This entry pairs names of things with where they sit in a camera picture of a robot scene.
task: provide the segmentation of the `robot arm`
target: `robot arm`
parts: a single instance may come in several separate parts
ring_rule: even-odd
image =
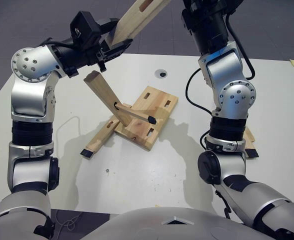
[[[294,239],[294,203],[273,188],[245,177],[243,134],[256,89],[243,75],[236,43],[227,42],[223,19],[225,14],[229,18],[241,2],[184,1],[184,25],[201,53],[198,62],[216,105],[205,138],[207,150],[198,158],[199,175],[220,192],[246,226],[275,239]]]
[[[243,134],[256,90],[243,75],[237,46],[228,42],[223,19],[241,2],[184,0],[184,25],[201,53],[199,65],[216,105],[205,139],[207,150],[198,158],[199,174],[220,192],[245,225],[276,239],[294,239],[294,203],[271,187],[245,177]],[[12,194],[0,203],[0,239],[53,236],[48,192],[59,184],[58,159],[51,157],[55,85],[65,75],[77,75],[77,69],[85,65],[98,64],[103,72],[105,62],[125,51],[132,40],[112,49],[100,41],[116,23],[116,19],[95,22],[89,12],[80,12],[70,25],[71,38],[63,42],[48,39],[13,56],[8,161]]]

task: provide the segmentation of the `black rubber foot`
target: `black rubber foot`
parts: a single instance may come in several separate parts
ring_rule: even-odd
[[[80,154],[83,155],[85,158],[90,159],[94,153],[92,151],[87,150],[87,149],[83,149]]]
[[[154,125],[157,123],[156,119],[153,116],[149,116],[148,117],[148,122],[150,124],[154,124]]]
[[[249,159],[254,159],[259,157],[256,149],[245,149],[245,152],[247,153]]]

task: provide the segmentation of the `table surface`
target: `table surface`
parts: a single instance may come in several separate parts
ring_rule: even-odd
[[[256,70],[252,83],[257,100],[249,110],[247,125],[260,157],[247,160],[246,176],[294,201],[294,67],[288,61],[251,62]],[[121,214],[157,205],[223,215],[223,202],[200,179],[197,168],[203,151],[199,138],[209,129],[211,117],[185,99],[187,80],[199,67],[198,57],[123,54],[106,67],[103,75],[122,102],[133,104],[146,86],[152,86],[178,96],[178,104],[150,152],[114,134],[88,161],[81,150],[112,115],[83,82],[97,67],[86,66],[78,76],[60,79],[53,124],[60,183],[49,193],[51,207]],[[155,77],[158,69],[166,70],[168,76]],[[7,164],[13,83],[11,76],[0,91],[0,201],[10,193]],[[189,97],[214,109],[212,90],[201,73],[191,82]]]

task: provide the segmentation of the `wooden furniture part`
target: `wooden furniture part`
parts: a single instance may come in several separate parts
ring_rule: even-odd
[[[127,108],[132,107],[131,105],[126,103],[123,103],[122,105]],[[99,132],[92,138],[92,140],[86,145],[86,147],[81,151],[80,154],[90,159],[111,137],[119,123],[119,119],[115,115],[113,115],[109,119],[109,121],[107,121],[106,124],[99,130]]]
[[[137,0],[117,23],[105,41],[109,48],[133,39],[171,0]]]
[[[111,87],[108,85],[103,75],[98,71],[92,71],[84,79],[84,82],[90,89],[100,98],[100,100],[109,108],[109,110],[120,120],[120,122],[127,126],[132,118],[127,113],[117,110],[115,103],[120,103],[120,100],[115,95]]]
[[[131,108],[154,116],[156,125],[134,117],[128,126],[118,124],[115,132],[150,151],[177,102],[178,97],[148,86]]]
[[[243,133],[243,138],[246,140],[245,145],[245,154],[248,159],[258,158],[258,152],[253,144],[255,141],[255,137],[250,131],[250,129],[246,126],[245,132]]]
[[[136,117],[138,119],[141,119],[145,122],[148,122],[150,124],[155,125],[157,123],[156,119],[153,116],[149,116],[143,112],[139,112],[137,110],[133,110],[132,108],[126,107],[121,103],[117,103],[114,105],[116,107],[116,109],[118,109],[119,111],[122,111],[124,113],[127,113],[133,117]]]

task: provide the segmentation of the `wooden peg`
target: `wooden peg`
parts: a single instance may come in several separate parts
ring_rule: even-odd
[[[148,114],[142,113],[137,110],[133,110],[129,107],[124,106],[121,103],[117,103],[114,106],[117,110],[124,112],[126,114],[129,114],[129,115],[132,115],[133,117],[141,119],[141,120],[148,122],[150,124],[155,125],[157,123],[156,119],[153,116],[149,116]]]
[[[109,110],[120,120],[124,126],[128,126],[132,121],[131,116],[122,111],[118,111],[114,104],[120,103],[111,87],[108,85],[103,75],[98,71],[92,71],[84,79],[84,82],[99,97],[99,99],[109,108]]]
[[[113,45],[133,39],[171,0],[137,0],[117,23],[105,41]]]

